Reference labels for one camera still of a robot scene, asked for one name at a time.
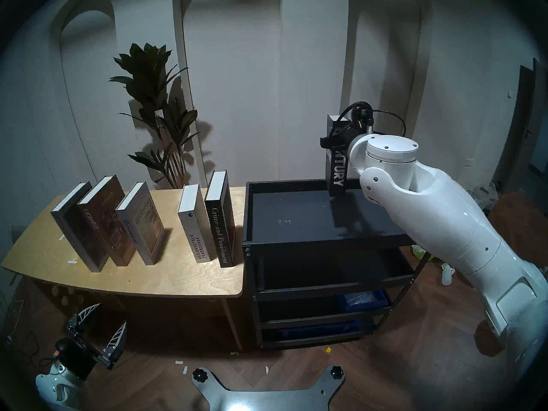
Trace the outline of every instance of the table leg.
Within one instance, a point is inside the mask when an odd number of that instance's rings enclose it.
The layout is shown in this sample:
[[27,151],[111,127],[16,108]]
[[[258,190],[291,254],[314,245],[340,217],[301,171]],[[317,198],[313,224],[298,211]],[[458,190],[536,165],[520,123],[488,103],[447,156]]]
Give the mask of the table leg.
[[226,298],[222,298],[221,302],[222,307],[225,309],[226,318],[228,318],[229,320],[232,335],[234,336],[234,340],[236,340],[236,345],[238,346],[239,350],[242,350],[242,344],[240,343],[240,338],[238,337],[238,333],[236,332],[236,326],[234,325],[234,320],[232,319],[232,314],[230,313],[229,304],[227,303]]

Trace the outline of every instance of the black knob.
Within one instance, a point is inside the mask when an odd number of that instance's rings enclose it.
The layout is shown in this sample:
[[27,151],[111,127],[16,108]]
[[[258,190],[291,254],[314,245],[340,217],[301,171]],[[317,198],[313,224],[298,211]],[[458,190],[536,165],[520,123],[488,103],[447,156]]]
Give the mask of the black knob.
[[333,366],[333,368],[331,369],[331,375],[335,380],[340,380],[343,378],[344,375],[343,369],[339,366]]
[[192,377],[194,377],[195,381],[204,383],[207,380],[207,373],[201,368],[196,368],[192,373]]

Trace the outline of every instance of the potted plant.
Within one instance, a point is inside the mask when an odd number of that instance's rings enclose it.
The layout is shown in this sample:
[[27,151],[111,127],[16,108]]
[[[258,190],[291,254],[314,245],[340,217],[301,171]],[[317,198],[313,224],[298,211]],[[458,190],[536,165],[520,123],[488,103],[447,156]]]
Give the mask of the potted plant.
[[114,58],[119,66],[131,76],[113,76],[109,82],[124,84],[128,94],[141,104],[139,115],[136,117],[127,113],[121,115],[130,116],[147,124],[158,136],[162,144],[162,151],[157,149],[150,151],[150,155],[142,151],[136,151],[135,155],[128,155],[131,159],[148,168],[162,173],[162,177],[155,180],[159,182],[166,178],[174,189],[182,189],[185,185],[185,161],[183,159],[184,145],[191,140],[193,135],[188,135],[190,125],[198,117],[197,110],[186,110],[178,99],[167,101],[167,85],[182,71],[170,76],[177,65],[167,73],[165,64],[171,54],[165,45],[161,48],[145,44],[141,49],[137,44],[132,44],[128,54],[120,54],[120,58]]

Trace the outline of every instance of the metal mounting plate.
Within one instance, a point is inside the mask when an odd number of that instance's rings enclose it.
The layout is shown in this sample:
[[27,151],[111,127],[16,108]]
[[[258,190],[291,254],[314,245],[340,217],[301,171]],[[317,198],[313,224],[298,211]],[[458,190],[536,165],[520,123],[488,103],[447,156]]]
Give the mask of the metal mounting plate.
[[192,382],[209,402],[210,411],[308,411],[328,410],[331,396],[344,382],[339,366],[329,366],[314,385],[305,390],[243,392],[226,390],[205,367],[192,373]]

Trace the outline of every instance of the black metal cart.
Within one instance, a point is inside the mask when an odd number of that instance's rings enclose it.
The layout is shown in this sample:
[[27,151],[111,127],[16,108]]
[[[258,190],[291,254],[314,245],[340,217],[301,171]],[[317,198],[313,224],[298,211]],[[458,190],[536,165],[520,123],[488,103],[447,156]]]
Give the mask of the black metal cart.
[[[426,253],[413,269],[399,249],[411,238],[365,199],[357,179],[346,182],[343,197],[330,197],[325,180],[247,184],[242,248],[259,347],[375,333],[428,261]],[[384,289],[396,286],[392,301]],[[378,289],[386,306],[341,311],[339,295]]]

